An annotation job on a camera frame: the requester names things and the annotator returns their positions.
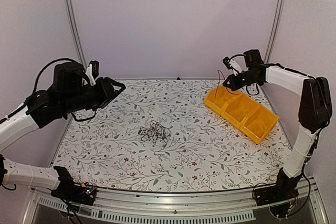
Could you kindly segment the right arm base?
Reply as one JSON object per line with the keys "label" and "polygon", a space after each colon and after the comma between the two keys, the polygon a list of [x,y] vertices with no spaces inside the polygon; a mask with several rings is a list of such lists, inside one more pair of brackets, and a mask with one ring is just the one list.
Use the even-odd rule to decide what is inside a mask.
{"label": "right arm base", "polygon": [[277,178],[273,186],[253,189],[252,197],[257,206],[275,204],[269,208],[271,214],[278,218],[287,218],[297,204],[299,196],[297,178]]}

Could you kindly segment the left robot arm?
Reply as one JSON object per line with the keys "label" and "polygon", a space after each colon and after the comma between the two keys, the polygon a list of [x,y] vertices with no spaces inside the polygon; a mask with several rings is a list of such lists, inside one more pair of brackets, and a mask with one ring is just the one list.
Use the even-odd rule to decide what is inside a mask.
{"label": "left robot arm", "polygon": [[[58,119],[67,119],[75,112],[105,108],[125,90],[125,85],[109,77],[99,76],[98,61],[88,67],[70,58],[53,60],[43,67],[54,65],[52,85],[38,90],[38,73],[34,88],[22,104],[1,119],[1,150],[5,150],[23,136],[42,129]],[[58,190],[67,200],[78,195],[78,188],[64,167],[37,167],[15,164],[1,157],[1,185],[27,185]]]}

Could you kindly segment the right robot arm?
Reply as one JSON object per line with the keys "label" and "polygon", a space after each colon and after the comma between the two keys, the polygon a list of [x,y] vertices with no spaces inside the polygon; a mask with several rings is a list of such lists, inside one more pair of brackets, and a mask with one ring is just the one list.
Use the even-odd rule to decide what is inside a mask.
{"label": "right robot arm", "polygon": [[332,102],[328,80],[314,77],[298,70],[284,67],[279,63],[265,63],[258,49],[243,54],[246,70],[236,62],[236,55],[225,57],[223,64],[233,73],[223,85],[233,91],[252,84],[274,84],[289,90],[300,97],[298,121],[299,131],[288,161],[279,172],[278,185],[271,190],[276,201],[284,200],[291,194],[292,186],[288,181],[300,179],[304,167],[310,160],[320,138],[321,131],[328,127],[332,116]]}

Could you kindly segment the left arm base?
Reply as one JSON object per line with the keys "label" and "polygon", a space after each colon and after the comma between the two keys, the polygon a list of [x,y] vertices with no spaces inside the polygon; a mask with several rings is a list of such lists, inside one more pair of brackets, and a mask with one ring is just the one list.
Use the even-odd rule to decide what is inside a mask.
{"label": "left arm base", "polygon": [[70,173],[65,167],[54,166],[58,174],[59,185],[56,189],[51,190],[53,197],[64,201],[75,202],[83,205],[93,206],[96,195],[97,186],[84,183],[75,183]]}

